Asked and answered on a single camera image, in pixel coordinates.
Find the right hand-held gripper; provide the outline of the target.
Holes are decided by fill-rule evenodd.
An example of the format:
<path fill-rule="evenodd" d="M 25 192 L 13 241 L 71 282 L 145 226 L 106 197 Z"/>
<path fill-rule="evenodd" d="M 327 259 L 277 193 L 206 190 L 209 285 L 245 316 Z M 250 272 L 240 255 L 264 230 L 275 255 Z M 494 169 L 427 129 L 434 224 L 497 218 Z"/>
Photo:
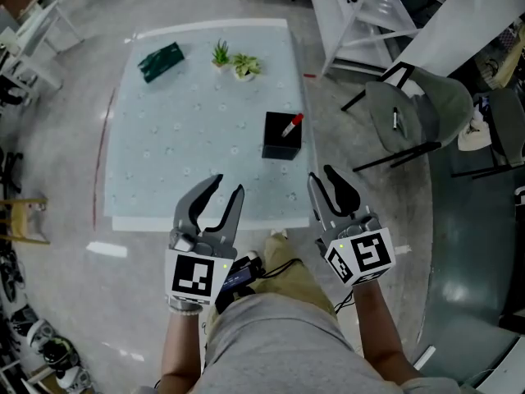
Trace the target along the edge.
<path fill-rule="evenodd" d="M 308 194 L 315 218 L 322 225 L 316 240 L 324 261 L 346 287 L 378 279 L 395 266 L 395 250 L 389 229 L 375 213 L 357 213 L 358 191 L 331 165 L 323 171 L 333 185 L 335 209 L 321 180 L 308 174 Z"/>

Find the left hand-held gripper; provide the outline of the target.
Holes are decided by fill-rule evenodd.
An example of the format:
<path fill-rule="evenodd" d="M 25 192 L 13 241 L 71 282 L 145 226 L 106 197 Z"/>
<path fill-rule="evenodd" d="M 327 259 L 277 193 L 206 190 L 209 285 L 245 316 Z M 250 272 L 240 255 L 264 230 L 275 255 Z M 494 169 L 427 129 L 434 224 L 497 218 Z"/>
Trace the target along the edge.
<path fill-rule="evenodd" d="M 233 246 L 244 202 L 244 187 L 231 194 L 219 224 L 202 236 L 198 219 L 217 191 L 222 174 L 191 188 L 177 203 L 165 251 L 165 293 L 169 305 L 213 305 L 237 257 Z"/>

